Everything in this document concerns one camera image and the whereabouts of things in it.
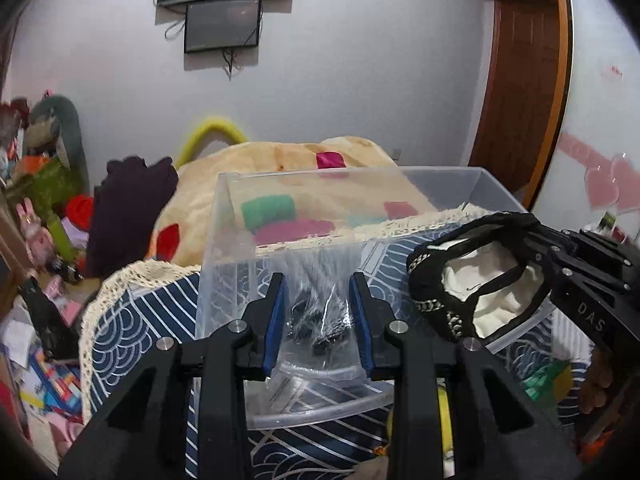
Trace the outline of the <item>person's right hand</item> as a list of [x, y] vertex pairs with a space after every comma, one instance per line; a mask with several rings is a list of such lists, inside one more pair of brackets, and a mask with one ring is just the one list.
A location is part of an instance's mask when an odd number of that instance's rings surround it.
[[582, 414], [590, 414], [608, 404], [614, 396], [615, 385], [630, 375], [624, 365], [613, 353], [593, 349], [591, 363], [578, 393], [578, 408]]

